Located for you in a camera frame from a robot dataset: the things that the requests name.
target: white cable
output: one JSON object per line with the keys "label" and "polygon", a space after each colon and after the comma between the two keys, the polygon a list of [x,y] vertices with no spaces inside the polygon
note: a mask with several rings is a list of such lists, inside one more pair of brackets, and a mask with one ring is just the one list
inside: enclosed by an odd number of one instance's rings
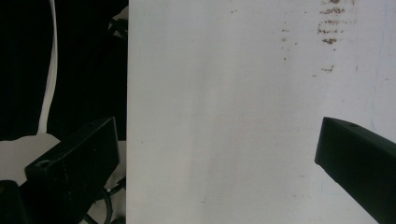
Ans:
{"label": "white cable", "polygon": [[50,114],[50,105],[52,103],[53,94],[55,93],[56,77],[58,72],[58,38],[56,28],[56,12],[55,12],[55,1],[49,0],[50,8],[52,12],[53,21],[53,41],[52,41],[52,52],[49,62],[49,74],[47,76],[46,92],[44,94],[43,105],[41,107],[40,120],[38,122],[37,133],[46,133],[47,124]]}

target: ink stain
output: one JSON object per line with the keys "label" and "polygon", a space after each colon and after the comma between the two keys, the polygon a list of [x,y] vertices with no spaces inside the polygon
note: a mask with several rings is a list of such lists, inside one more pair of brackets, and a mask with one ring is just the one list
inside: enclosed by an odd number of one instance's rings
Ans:
{"label": "ink stain", "polygon": [[339,23],[347,24],[346,21],[330,21],[330,20],[323,21],[321,23],[326,23],[326,24],[329,24],[329,25],[338,25]]}
{"label": "ink stain", "polygon": [[322,41],[325,42],[326,44],[332,45],[332,43],[337,42],[337,39],[329,38],[329,39],[322,39]]}
{"label": "ink stain", "polygon": [[332,65],[332,67],[330,67],[330,68],[322,68],[321,70],[325,71],[327,73],[331,73],[333,69],[334,69],[334,65]]}
{"label": "ink stain", "polygon": [[343,8],[334,7],[334,8],[329,8],[329,9],[327,9],[327,10],[325,10],[325,11],[321,11],[320,14],[328,15],[328,14],[335,13],[336,15],[338,15],[338,14],[344,13],[345,11],[346,11],[346,10],[343,9]]}
{"label": "ink stain", "polygon": [[338,30],[321,30],[318,28],[318,34],[337,34]]}

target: metal part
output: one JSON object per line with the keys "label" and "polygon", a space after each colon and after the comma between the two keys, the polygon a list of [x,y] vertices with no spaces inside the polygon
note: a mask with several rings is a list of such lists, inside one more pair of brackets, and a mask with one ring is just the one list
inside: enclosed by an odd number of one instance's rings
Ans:
{"label": "metal part", "polygon": [[379,223],[396,223],[396,145],[359,125],[324,118],[315,162]]}

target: black plastic piece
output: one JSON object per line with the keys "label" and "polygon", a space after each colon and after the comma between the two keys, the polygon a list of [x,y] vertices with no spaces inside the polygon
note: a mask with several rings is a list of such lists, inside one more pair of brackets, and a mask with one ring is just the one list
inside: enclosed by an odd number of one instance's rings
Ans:
{"label": "black plastic piece", "polygon": [[29,224],[20,188],[11,180],[0,181],[0,223]]}
{"label": "black plastic piece", "polygon": [[396,223],[396,145],[359,125],[324,118],[315,162],[376,221]]}
{"label": "black plastic piece", "polygon": [[114,119],[89,123],[25,168],[35,223],[79,223],[119,163]]}

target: sheet of paper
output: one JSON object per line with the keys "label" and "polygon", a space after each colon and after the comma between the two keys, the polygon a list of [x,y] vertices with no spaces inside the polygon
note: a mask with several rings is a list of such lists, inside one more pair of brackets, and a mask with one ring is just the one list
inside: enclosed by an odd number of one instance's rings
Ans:
{"label": "sheet of paper", "polygon": [[391,0],[131,0],[128,223],[375,223],[314,158],[324,116],[396,140],[395,31]]}

